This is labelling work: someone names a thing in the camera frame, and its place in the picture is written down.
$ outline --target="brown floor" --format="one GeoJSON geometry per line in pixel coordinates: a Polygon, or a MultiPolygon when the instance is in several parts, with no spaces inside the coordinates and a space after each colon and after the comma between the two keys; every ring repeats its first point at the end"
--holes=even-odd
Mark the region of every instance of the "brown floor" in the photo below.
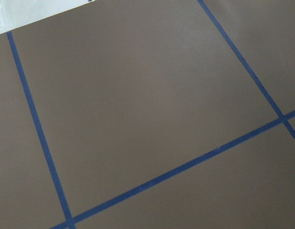
{"type": "MultiPolygon", "coordinates": [[[[295,0],[205,2],[295,110],[295,0]]],[[[195,0],[99,0],[12,33],[73,216],[278,118],[195,0]]],[[[0,229],[64,221],[0,35],[0,229]]],[[[295,229],[295,140],[279,124],[76,228],[295,229]]]]}

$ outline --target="grid line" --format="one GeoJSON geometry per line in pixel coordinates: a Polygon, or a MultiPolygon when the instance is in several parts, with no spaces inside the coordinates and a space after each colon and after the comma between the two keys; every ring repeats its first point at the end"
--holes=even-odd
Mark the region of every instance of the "grid line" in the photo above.
{"type": "Polygon", "coordinates": [[[240,53],[240,51],[238,50],[238,48],[235,46],[235,44],[233,43],[233,41],[230,39],[230,37],[228,36],[228,34],[225,32],[225,30],[223,29],[223,27],[220,25],[220,23],[218,22],[218,20],[215,18],[215,16],[209,10],[209,8],[204,3],[204,1],[203,0],[197,0],[197,1],[199,2],[200,6],[203,8],[203,10],[205,11],[205,13],[208,15],[208,17],[210,18],[210,20],[213,22],[213,24],[215,25],[215,27],[221,33],[221,35],[223,36],[223,38],[225,39],[225,41],[231,47],[231,49],[233,50],[233,52],[236,54],[236,56],[238,57],[238,59],[240,60],[240,62],[242,63],[242,65],[244,66],[244,68],[246,69],[246,71],[248,72],[248,74],[251,76],[251,78],[254,80],[254,82],[256,83],[256,85],[258,86],[258,88],[260,89],[260,91],[262,92],[262,94],[264,95],[264,97],[266,98],[267,102],[271,105],[271,107],[276,112],[276,114],[278,115],[278,117],[283,120],[283,123],[284,123],[285,127],[287,128],[287,130],[290,132],[290,134],[292,135],[292,137],[295,140],[295,130],[292,128],[291,124],[284,117],[284,115],[282,114],[281,110],[279,109],[279,107],[277,106],[277,104],[275,103],[275,101],[272,99],[272,97],[269,95],[269,93],[267,92],[267,90],[264,88],[263,84],[261,83],[261,81],[259,80],[259,78],[254,73],[254,71],[251,68],[251,66],[249,65],[249,63],[242,56],[242,54],[240,53]]]}
{"type": "Polygon", "coordinates": [[[50,152],[46,137],[45,137],[44,132],[42,130],[42,124],[41,124],[41,122],[39,120],[39,117],[38,117],[38,114],[37,114],[37,111],[36,111],[36,107],[35,107],[35,104],[34,104],[34,101],[33,101],[33,98],[32,98],[32,94],[30,92],[30,88],[29,88],[27,79],[25,77],[25,73],[24,73],[24,70],[23,70],[23,67],[22,67],[18,52],[17,52],[17,47],[16,47],[16,44],[15,44],[13,35],[12,35],[11,32],[7,32],[7,36],[8,36],[8,39],[9,39],[9,43],[10,43],[11,51],[12,51],[12,54],[13,54],[13,58],[14,58],[14,61],[15,61],[16,67],[17,67],[18,75],[19,75],[20,80],[21,80],[23,91],[24,91],[27,103],[29,105],[29,109],[30,109],[30,112],[31,112],[31,115],[32,115],[32,118],[33,118],[33,122],[34,122],[34,125],[35,125],[35,128],[36,128],[36,131],[37,131],[39,141],[40,141],[41,146],[42,146],[42,151],[43,151],[43,154],[44,154],[45,159],[47,161],[47,165],[48,165],[48,168],[49,168],[49,171],[50,171],[50,174],[51,174],[51,177],[52,177],[52,181],[53,181],[55,189],[56,189],[57,196],[58,196],[59,201],[61,203],[61,207],[63,209],[63,213],[64,213],[65,219],[67,221],[67,225],[68,225],[69,229],[75,229],[75,225],[73,223],[73,219],[72,219],[72,215],[71,215],[68,203],[67,203],[67,199],[66,199],[66,196],[64,194],[63,187],[62,187],[62,184],[60,182],[60,179],[58,177],[58,174],[57,174],[55,164],[54,164],[53,159],[52,159],[52,155],[51,155],[51,152],[50,152]]]}

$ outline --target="painted floor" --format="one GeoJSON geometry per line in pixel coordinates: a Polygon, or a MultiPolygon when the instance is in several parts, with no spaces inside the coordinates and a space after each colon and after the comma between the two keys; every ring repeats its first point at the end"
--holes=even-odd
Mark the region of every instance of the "painted floor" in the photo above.
{"type": "Polygon", "coordinates": [[[295,0],[99,0],[0,35],[0,229],[295,229],[295,0]]]}

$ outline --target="blue tape strip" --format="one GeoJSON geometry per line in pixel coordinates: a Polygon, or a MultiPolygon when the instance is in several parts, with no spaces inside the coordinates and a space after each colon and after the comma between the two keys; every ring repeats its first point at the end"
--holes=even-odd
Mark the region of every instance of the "blue tape strip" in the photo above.
{"type": "Polygon", "coordinates": [[[38,135],[39,141],[40,141],[40,143],[42,145],[42,150],[43,150],[44,156],[46,158],[48,168],[50,170],[52,180],[53,180],[53,183],[54,183],[54,186],[55,186],[59,201],[60,201],[62,209],[63,209],[63,213],[65,215],[65,219],[66,219],[66,222],[67,222],[66,225],[70,229],[75,229],[75,225],[74,225],[74,222],[72,220],[72,215],[71,215],[68,203],[67,203],[67,199],[66,199],[65,194],[63,192],[63,187],[61,185],[58,174],[56,172],[56,168],[55,168],[55,165],[54,165],[54,162],[53,162],[53,159],[52,159],[52,156],[51,156],[51,153],[50,153],[47,141],[46,141],[46,137],[45,137],[45,135],[43,133],[43,130],[42,130],[42,125],[41,125],[41,122],[39,120],[39,117],[38,117],[38,114],[37,114],[37,111],[36,111],[36,108],[35,108],[35,104],[34,104],[30,89],[29,89],[29,85],[28,85],[28,82],[27,82],[25,74],[24,74],[24,70],[23,70],[23,67],[22,67],[18,52],[17,52],[17,48],[16,48],[16,44],[15,44],[13,35],[12,35],[11,32],[7,32],[7,36],[8,36],[11,51],[13,53],[13,57],[14,57],[14,60],[15,60],[17,71],[18,71],[18,74],[19,74],[19,77],[20,77],[20,80],[21,80],[21,84],[22,84],[22,87],[23,87],[23,90],[24,90],[24,93],[25,93],[25,97],[27,99],[27,102],[28,102],[28,105],[29,105],[29,108],[30,108],[30,112],[31,112],[31,115],[32,115],[32,118],[33,118],[33,121],[34,121],[34,125],[35,125],[36,131],[37,131],[37,135],[38,135]]]}
{"type": "MultiPolygon", "coordinates": [[[[288,118],[288,119],[292,118],[292,117],[295,117],[295,111],[286,115],[286,118],[288,118]]],[[[253,130],[253,131],[251,131],[239,138],[236,138],[235,140],[233,140],[229,143],[226,143],[226,144],[220,146],[219,148],[216,148],[216,149],[214,149],[214,150],[212,150],[200,157],[197,157],[196,159],[191,160],[191,161],[189,161],[189,162],[187,162],[187,163],[185,163],[185,164],[183,164],[183,165],[181,165],[169,172],[166,172],[166,173],[164,173],[164,174],[162,174],[162,175],[160,175],[160,176],[158,176],[158,177],[156,177],[156,178],[154,178],[142,185],[139,185],[136,188],[133,188],[133,189],[103,203],[103,204],[100,204],[90,210],[85,211],[84,213],[82,213],[80,215],[75,216],[74,222],[78,223],[88,217],[91,217],[92,215],[95,215],[101,211],[104,211],[105,209],[107,209],[113,205],[116,205],[116,204],[122,202],[123,200],[126,200],[134,195],[137,195],[138,193],[143,192],[144,190],[146,190],[150,187],[153,187],[153,186],[155,186],[155,185],[157,185],[157,184],[159,184],[159,183],[161,183],[161,182],[163,182],[163,181],[165,181],[165,180],[167,180],[167,179],[169,179],[169,178],[171,178],[171,177],[173,177],[173,176],[175,176],[175,175],[177,175],[189,168],[192,168],[192,167],[194,167],[194,166],[196,166],[196,165],[198,165],[198,164],[200,164],[200,163],[202,163],[202,162],[204,162],[204,161],[206,161],[206,160],[208,160],[220,153],[223,153],[224,151],[226,151],[228,149],[235,147],[236,145],[239,145],[239,144],[271,129],[271,128],[279,125],[280,123],[283,123],[283,120],[281,118],[278,118],[266,125],[263,125],[262,127],[258,128],[258,129],[255,129],[255,130],[253,130]]],[[[64,229],[64,228],[66,228],[65,222],[58,224],[51,229],[64,229]]]]}
{"type": "Polygon", "coordinates": [[[204,1],[203,0],[197,0],[197,1],[200,4],[200,6],[203,8],[203,10],[206,12],[206,14],[208,15],[208,17],[211,19],[211,21],[213,22],[213,24],[216,26],[216,28],[219,30],[219,32],[221,33],[221,35],[223,36],[223,38],[225,39],[225,41],[228,43],[228,45],[231,47],[231,49],[233,50],[233,52],[236,54],[236,56],[238,57],[238,59],[240,60],[240,62],[242,63],[242,65],[244,66],[244,68],[246,69],[246,71],[248,72],[248,74],[251,76],[251,78],[254,80],[254,82],[256,83],[256,85],[259,87],[260,91],[262,92],[262,94],[264,95],[264,97],[266,98],[266,100],[268,101],[268,103],[275,110],[275,112],[277,113],[278,117],[282,118],[285,127],[287,128],[287,130],[290,132],[290,134],[292,135],[292,137],[295,140],[295,130],[289,124],[289,122],[284,117],[284,115],[282,114],[281,110],[279,109],[279,107],[277,106],[277,104],[275,103],[275,101],[272,99],[272,97],[269,95],[269,93],[267,92],[267,90],[264,88],[264,86],[262,85],[261,81],[258,79],[258,77],[256,76],[256,74],[252,70],[251,66],[244,59],[244,57],[242,56],[242,54],[239,52],[238,48],[234,45],[234,43],[232,42],[232,40],[230,39],[230,37],[227,35],[227,33],[225,32],[225,30],[223,29],[223,27],[216,20],[216,18],[211,13],[211,11],[208,9],[208,7],[204,3],[204,1]]]}

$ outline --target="white plastic sheet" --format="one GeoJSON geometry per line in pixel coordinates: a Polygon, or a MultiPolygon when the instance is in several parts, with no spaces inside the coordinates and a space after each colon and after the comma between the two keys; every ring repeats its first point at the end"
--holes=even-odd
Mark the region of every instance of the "white plastic sheet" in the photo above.
{"type": "Polygon", "coordinates": [[[0,34],[94,0],[0,0],[0,34]]]}

